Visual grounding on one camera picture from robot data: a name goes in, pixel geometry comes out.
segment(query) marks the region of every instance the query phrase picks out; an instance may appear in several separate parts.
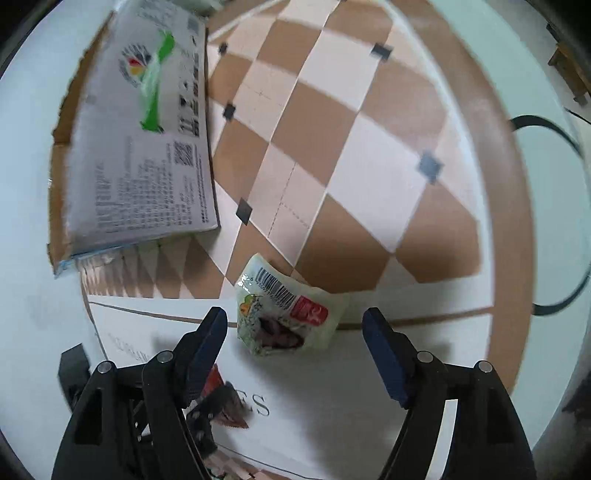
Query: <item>cardboard edge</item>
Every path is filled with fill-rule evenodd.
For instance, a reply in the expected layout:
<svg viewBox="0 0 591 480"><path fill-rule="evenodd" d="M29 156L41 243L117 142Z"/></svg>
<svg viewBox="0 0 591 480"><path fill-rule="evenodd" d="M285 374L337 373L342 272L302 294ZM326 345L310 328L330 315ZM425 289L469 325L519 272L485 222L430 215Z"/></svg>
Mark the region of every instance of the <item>cardboard edge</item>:
<svg viewBox="0 0 591 480"><path fill-rule="evenodd" d="M67 183L66 159L70 151L76 112L86 79L91 67L94 65L94 59L105 34L108 32L113 16L114 13L111 12L96 33L90 46L82 55L76 73L68 85L66 95L61 101L57 125L52 132L53 146L50 156L48 187L49 243L47 244L47 255L54 275L57 275L60 263L68 260L71 254L70 242L64 222Z"/></svg>

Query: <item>food package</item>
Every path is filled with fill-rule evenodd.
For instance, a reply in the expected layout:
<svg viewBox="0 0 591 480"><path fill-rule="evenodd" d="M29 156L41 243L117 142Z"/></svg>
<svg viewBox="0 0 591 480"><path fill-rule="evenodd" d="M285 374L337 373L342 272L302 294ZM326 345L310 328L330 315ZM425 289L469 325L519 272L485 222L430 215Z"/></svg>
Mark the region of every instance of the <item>food package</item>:
<svg viewBox="0 0 591 480"><path fill-rule="evenodd" d="M259 254L235 285L238 337L255 355L326 348L347 299L301 284Z"/></svg>

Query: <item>red label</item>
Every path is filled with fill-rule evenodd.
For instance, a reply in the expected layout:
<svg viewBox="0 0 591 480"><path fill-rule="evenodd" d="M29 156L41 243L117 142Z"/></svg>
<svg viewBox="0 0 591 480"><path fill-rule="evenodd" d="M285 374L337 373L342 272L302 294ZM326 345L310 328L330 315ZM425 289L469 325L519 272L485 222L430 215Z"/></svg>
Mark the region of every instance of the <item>red label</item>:
<svg viewBox="0 0 591 480"><path fill-rule="evenodd" d="M294 307L291 309L290 316L304 323L309 323L318 327L322 325L328 317L329 311L326 307L301 296L297 299Z"/></svg>

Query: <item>cardboard box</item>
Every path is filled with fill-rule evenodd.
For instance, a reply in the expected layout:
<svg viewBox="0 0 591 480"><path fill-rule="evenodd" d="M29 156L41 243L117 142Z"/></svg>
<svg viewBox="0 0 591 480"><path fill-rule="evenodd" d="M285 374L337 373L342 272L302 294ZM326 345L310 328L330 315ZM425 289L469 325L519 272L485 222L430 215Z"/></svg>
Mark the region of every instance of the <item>cardboard box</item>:
<svg viewBox="0 0 591 480"><path fill-rule="evenodd" d="M205 36L203 20L168 1L129 0L86 52L54 131L54 272L111 248L217 228Z"/></svg>

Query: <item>tan tile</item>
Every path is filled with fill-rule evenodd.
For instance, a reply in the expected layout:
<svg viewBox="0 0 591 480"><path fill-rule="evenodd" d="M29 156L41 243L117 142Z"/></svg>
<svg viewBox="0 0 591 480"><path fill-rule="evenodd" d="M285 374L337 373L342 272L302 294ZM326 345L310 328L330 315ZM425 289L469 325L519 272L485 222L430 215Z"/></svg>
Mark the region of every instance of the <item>tan tile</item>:
<svg viewBox="0 0 591 480"><path fill-rule="evenodd" d="M183 282L196 299L217 299L223 275L201 245L191 238L183 270Z"/></svg>
<svg viewBox="0 0 591 480"><path fill-rule="evenodd" d="M331 293L373 290L388 259L386 249L327 195L295 269Z"/></svg>
<svg viewBox="0 0 591 480"><path fill-rule="evenodd" d="M316 28L277 20L273 23L257 58L299 74L319 35L320 30Z"/></svg>
<svg viewBox="0 0 591 480"><path fill-rule="evenodd" d="M435 87L395 60L380 63L361 111L418 153L435 148L446 117Z"/></svg>
<svg viewBox="0 0 591 480"><path fill-rule="evenodd" d="M269 8L265 8L261 11L261 15L279 15L283 12L283 9L287 7L290 0L281 0L281 2L277 2L274 5L271 5Z"/></svg>
<svg viewBox="0 0 591 480"><path fill-rule="evenodd" d="M135 280L129 271L126 258L123 258L123 288L128 297L136 296Z"/></svg>
<svg viewBox="0 0 591 480"><path fill-rule="evenodd" d="M288 261L272 246L269 241L261 235L256 227L249 223L242 225L238 239L232 252L232 258L228 265L226 278L232 283L236 283L242 270L254 254L261 254L274 268L285 275L291 275L293 267Z"/></svg>
<svg viewBox="0 0 591 480"><path fill-rule="evenodd" d="M165 299L178 298L178 294L181 290L181 279L162 249L158 255L155 283Z"/></svg>
<svg viewBox="0 0 591 480"><path fill-rule="evenodd" d="M273 242L290 264L296 264L307 233L308 226L291 209L283 204L279 205L269 241Z"/></svg>
<svg viewBox="0 0 591 480"><path fill-rule="evenodd" d="M224 128L213 157L213 177L236 203L248 198L267 145L237 119Z"/></svg>
<svg viewBox="0 0 591 480"><path fill-rule="evenodd" d="M480 267L478 224L441 183L429 184L396 259L419 283L474 275Z"/></svg>
<svg viewBox="0 0 591 480"><path fill-rule="evenodd" d="M354 121L345 105L298 82L272 143L326 185Z"/></svg>
<svg viewBox="0 0 591 480"><path fill-rule="evenodd" d="M207 84L209 96L223 106L232 103L251 63L237 55L224 54Z"/></svg>
<svg viewBox="0 0 591 480"><path fill-rule="evenodd" d="M138 259L137 279L139 295L145 299L151 299L154 296L154 282L141 259Z"/></svg>
<svg viewBox="0 0 591 480"><path fill-rule="evenodd" d="M367 43L383 44L390 33L392 19L377 5L341 2L324 27Z"/></svg>

